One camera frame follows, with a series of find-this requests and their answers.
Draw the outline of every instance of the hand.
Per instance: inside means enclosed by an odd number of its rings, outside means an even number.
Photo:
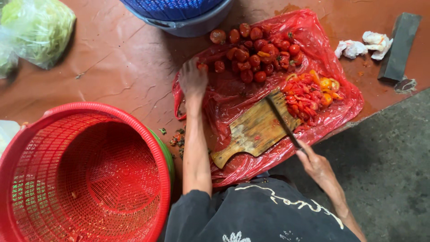
[[[204,70],[197,68],[197,61],[197,57],[192,58],[180,70],[179,86],[184,92],[186,106],[200,107],[208,85],[208,76]]]
[[[296,152],[298,158],[303,164],[306,173],[327,194],[333,192],[333,189],[337,189],[339,187],[339,183],[336,179],[335,173],[333,172],[329,161],[324,156],[315,154],[312,148],[305,142],[301,140],[298,140],[298,142],[309,156],[306,156],[306,154],[301,150],[298,150]]]

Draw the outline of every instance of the white print on shirt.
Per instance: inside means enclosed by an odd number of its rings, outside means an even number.
[[[288,199],[285,199],[285,198],[282,198],[282,197],[278,197],[278,196],[275,195],[275,192],[272,189],[267,188],[267,187],[261,187],[261,186],[257,186],[257,185],[250,185],[250,186],[236,188],[235,191],[237,191],[237,190],[244,190],[244,189],[247,189],[247,188],[250,188],[250,187],[258,187],[258,188],[261,188],[261,189],[264,189],[264,190],[270,190],[272,192],[270,199],[272,199],[272,201],[274,203],[276,203],[276,204],[278,204],[278,203],[276,202],[275,198],[283,200],[286,205],[291,205],[291,204],[292,205],[296,205],[296,204],[301,203],[301,205],[297,209],[301,209],[302,207],[304,207],[306,205],[309,207],[310,210],[312,210],[314,212],[320,212],[321,209],[323,209],[325,211],[325,214],[333,216],[333,218],[335,218],[335,220],[337,221],[337,223],[339,224],[339,226],[341,227],[341,229],[344,229],[344,225],[343,225],[342,221],[338,217],[336,217],[329,210],[327,210],[323,206],[319,205],[316,201],[314,201],[312,199],[311,199],[311,201],[313,201],[316,204],[316,209],[314,209],[312,207],[312,205],[310,205],[309,203],[304,202],[304,201],[291,202]]]
[[[237,234],[231,233],[230,239],[227,238],[227,235],[222,236],[223,242],[251,242],[249,238],[242,239],[242,232],[237,232]]]
[[[290,231],[284,231],[284,234],[285,235],[282,235],[282,234],[280,234],[279,235],[279,237],[281,238],[281,239],[286,239],[286,240],[288,240],[288,241],[291,241],[291,239],[289,239],[288,238],[288,236],[289,235],[293,235],[293,233],[291,232],[291,230]],[[298,238],[298,237],[296,237],[296,242],[300,242],[300,239]]]

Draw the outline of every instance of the wooden cutting board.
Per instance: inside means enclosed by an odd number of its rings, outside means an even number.
[[[288,112],[285,96],[280,90],[276,88],[269,95],[290,130],[297,128],[300,119],[293,118]],[[265,98],[234,120],[230,124],[230,130],[231,141],[228,147],[211,154],[219,168],[223,168],[228,159],[238,152],[247,152],[257,157],[287,135]]]

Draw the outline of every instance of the red plastic bag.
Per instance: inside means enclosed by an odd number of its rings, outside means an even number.
[[[341,84],[339,93],[345,98],[334,101],[327,110],[319,111],[317,125],[297,133],[297,139],[313,144],[330,131],[354,118],[363,109],[363,96],[356,86],[346,80],[342,66],[331,49],[329,40],[314,12],[308,9],[293,11],[255,23],[251,27],[262,28],[266,33],[266,40],[274,40],[292,32],[295,43],[304,52],[303,63],[295,73],[309,73],[314,69],[320,75],[334,78]],[[213,45],[196,55],[200,62],[209,66],[209,85],[203,107],[212,131],[218,136],[215,151],[224,149],[230,143],[228,125],[275,87],[284,84],[288,75],[278,72],[268,77],[265,83],[244,84],[240,75],[232,72],[231,66],[229,66],[230,61],[225,61],[226,71],[224,73],[215,73],[213,63],[226,59],[226,52],[233,46],[235,45]],[[178,84],[178,75],[173,82],[172,92],[175,97],[176,118],[183,119],[185,115],[178,115],[179,106],[184,97]],[[223,169],[219,169],[212,163],[213,186],[226,186],[248,181],[293,154],[295,154],[295,147],[289,138],[284,137],[258,157],[238,153],[227,162]]]

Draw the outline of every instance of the sharpening stone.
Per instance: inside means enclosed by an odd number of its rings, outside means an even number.
[[[381,70],[378,79],[397,83],[403,80],[405,74],[406,61],[408,60],[409,51],[415,38],[421,16],[404,12],[397,17],[394,24],[391,38],[393,44],[390,50],[382,59]]]

